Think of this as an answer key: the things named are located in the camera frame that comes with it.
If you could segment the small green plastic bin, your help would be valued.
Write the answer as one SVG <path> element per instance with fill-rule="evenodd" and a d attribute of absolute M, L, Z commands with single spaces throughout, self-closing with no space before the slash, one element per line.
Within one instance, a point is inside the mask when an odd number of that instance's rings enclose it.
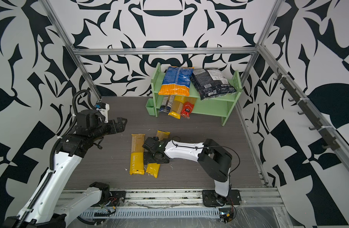
<path fill-rule="evenodd" d="M 154 106 L 154 100 L 153 98 L 149 98 L 146 103 L 146 109 L 150 116 L 155 116 L 156 114 L 156 108 Z"/>

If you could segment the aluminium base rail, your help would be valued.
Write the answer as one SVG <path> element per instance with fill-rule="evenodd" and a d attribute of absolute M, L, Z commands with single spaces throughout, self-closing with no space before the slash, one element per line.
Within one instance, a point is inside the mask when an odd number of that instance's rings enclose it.
<path fill-rule="evenodd" d="M 279 211 L 284 207 L 275 188 L 240 188 L 231 190 L 222 205 L 210 189 L 111 189 L 106 205 L 96 204 L 79 217 L 95 219 L 219 218 L 238 208 L 266 208 Z"/>

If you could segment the red spaghetti pack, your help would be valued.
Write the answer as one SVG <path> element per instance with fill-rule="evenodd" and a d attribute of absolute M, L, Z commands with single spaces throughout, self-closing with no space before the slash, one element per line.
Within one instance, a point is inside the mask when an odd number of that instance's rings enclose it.
<path fill-rule="evenodd" d="M 194 105 L 197 101 L 197 98 L 195 97 L 186 97 L 185 98 L 185 102 L 183 104 L 183 108 L 181 111 L 181 116 L 184 118 L 189 119 L 190 118 L 190 114 L 192 113 L 193 109 L 194 109 Z"/>

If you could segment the yellow spaghetti pack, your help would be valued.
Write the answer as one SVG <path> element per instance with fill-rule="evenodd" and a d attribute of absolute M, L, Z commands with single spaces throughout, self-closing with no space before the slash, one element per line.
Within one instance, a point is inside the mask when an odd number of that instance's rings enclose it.
<path fill-rule="evenodd" d="M 169 136 L 170 136 L 170 132 L 163 132 L 163 131 L 158 130 L 156 133 L 156 138 L 158 138 L 159 141 L 161 141 L 163 139 L 168 139 Z M 151 176 L 157 178 L 158 173 L 159 173 L 159 169 L 160 169 L 160 164 L 150 163 L 147 165 L 146 173 L 148 175 L 151 175 Z"/>
<path fill-rule="evenodd" d="M 130 157 L 130 175 L 144 175 L 144 148 L 145 134 L 132 134 L 131 157 Z"/>
<path fill-rule="evenodd" d="M 174 96 L 174 100 L 168 115 L 176 119 L 180 119 L 185 100 L 186 97 L 184 96 Z"/>

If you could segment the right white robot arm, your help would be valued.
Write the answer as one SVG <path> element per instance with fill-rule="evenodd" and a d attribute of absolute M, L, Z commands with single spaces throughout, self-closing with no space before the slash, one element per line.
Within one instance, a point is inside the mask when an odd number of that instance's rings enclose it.
<path fill-rule="evenodd" d="M 167 164 L 173 159 L 199 163 L 207 175 L 214 180 L 213 191 L 203 191 L 206 207 L 229 204 L 231 190 L 230 173 L 232 155 L 212 139 L 200 143 L 184 143 L 170 139 L 147 138 L 143 144 L 147 164 Z"/>

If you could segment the blue orange pasta bag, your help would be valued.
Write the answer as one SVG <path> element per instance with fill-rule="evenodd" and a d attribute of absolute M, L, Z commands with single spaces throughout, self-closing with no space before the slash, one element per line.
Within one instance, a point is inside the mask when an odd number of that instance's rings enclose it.
<path fill-rule="evenodd" d="M 193 70 L 193 67 L 169 67 L 158 94 L 190 96 L 190 76 Z"/>

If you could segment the green wooden shelf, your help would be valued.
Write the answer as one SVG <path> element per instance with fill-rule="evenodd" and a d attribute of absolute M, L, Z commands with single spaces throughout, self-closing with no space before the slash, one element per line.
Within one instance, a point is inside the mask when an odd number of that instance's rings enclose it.
<path fill-rule="evenodd" d="M 165 73 L 161 69 L 161 64 L 158 63 L 155 69 L 154 74 L 151 78 L 151 91 L 154 100 L 154 106 L 156 108 L 155 117 L 158 117 L 159 108 L 161 106 L 163 96 L 159 95 L 158 92 L 161 88 Z M 197 98 L 197 101 L 194 105 L 192 111 L 193 114 L 208 115 L 208 116 L 217 116 L 222 119 L 222 126 L 224 126 L 229 119 L 235 105 L 240 98 L 240 95 L 243 91 L 241 84 L 241 78 L 239 71 L 236 70 L 233 74 L 232 79 L 228 80 L 231 85 L 236 89 L 236 93 L 228 94 L 223 97 L 214 97 L 205 100 L 201 100 L 199 93 L 195 89 L 194 85 L 190 85 L 190 97 Z"/>

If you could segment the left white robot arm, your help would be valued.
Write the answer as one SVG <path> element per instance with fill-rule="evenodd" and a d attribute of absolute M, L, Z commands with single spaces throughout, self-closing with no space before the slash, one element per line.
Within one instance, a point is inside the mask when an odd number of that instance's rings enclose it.
<path fill-rule="evenodd" d="M 107 204 L 111 193 L 109 185 L 101 182 L 91 184 L 80 196 L 57 208 L 57 202 L 70 176 L 81 162 L 88 149 L 102 140 L 105 135 L 125 131 L 127 119 L 117 118 L 101 126 L 79 130 L 78 134 L 67 135 L 52 149 L 50 167 L 36 191 L 19 211 L 7 217 L 4 228 L 65 228 L 81 213 L 96 204 Z"/>

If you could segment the black pasta bag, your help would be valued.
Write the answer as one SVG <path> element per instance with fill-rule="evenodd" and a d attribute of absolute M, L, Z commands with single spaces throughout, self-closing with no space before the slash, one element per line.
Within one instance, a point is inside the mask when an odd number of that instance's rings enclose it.
<path fill-rule="evenodd" d="M 236 93 L 234 86 L 218 68 L 195 69 L 190 80 L 201 100 Z"/>

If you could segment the clear blue spaghetti pack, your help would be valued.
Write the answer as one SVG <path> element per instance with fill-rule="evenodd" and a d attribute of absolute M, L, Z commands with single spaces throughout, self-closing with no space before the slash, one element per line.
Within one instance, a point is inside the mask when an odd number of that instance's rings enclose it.
<path fill-rule="evenodd" d="M 172 104 L 173 104 L 174 98 L 175 98 L 175 95 L 165 95 L 163 97 L 161 106 L 159 108 L 159 112 L 169 114 L 170 110 L 172 108 Z"/>

